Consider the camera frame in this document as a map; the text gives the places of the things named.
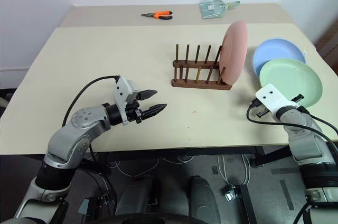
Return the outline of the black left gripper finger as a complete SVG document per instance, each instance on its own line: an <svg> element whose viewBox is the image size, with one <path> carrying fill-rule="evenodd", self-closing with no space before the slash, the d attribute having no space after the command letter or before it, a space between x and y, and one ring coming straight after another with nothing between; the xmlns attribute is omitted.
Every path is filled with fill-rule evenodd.
<svg viewBox="0 0 338 224"><path fill-rule="evenodd" d="M157 94L156 90L150 90L150 89L143 90L143 91L138 92L137 100L146 100L155 94Z"/></svg>
<svg viewBox="0 0 338 224"><path fill-rule="evenodd" d="M167 104L158 104L158 105L151 106L147 110L142 111L142 118L151 118L153 116L156 116L166 106L167 106Z"/></svg>

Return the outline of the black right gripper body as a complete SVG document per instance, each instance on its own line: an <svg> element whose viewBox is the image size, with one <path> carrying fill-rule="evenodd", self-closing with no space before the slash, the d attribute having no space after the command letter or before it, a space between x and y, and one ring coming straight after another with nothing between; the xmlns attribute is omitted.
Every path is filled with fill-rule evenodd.
<svg viewBox="0 0 338 224"><path fill-rule="evenodd" d="M254 99L251 102L251 107L253 108L253 113L259 118L270 113L268 108L258 99Z"/></svg>

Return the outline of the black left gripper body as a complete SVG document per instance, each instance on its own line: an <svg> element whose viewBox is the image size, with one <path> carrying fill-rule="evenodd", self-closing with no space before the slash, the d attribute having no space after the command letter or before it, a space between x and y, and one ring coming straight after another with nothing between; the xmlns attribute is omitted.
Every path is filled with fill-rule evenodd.
<svg viewBox="0 0 338 224"><path fill-rule="evenodd" d="M126 104L125 112L127 115L127 121L135 121L137 124L142 122L142 111L139 109L140 98L136 97L133 101Z"/></svg>

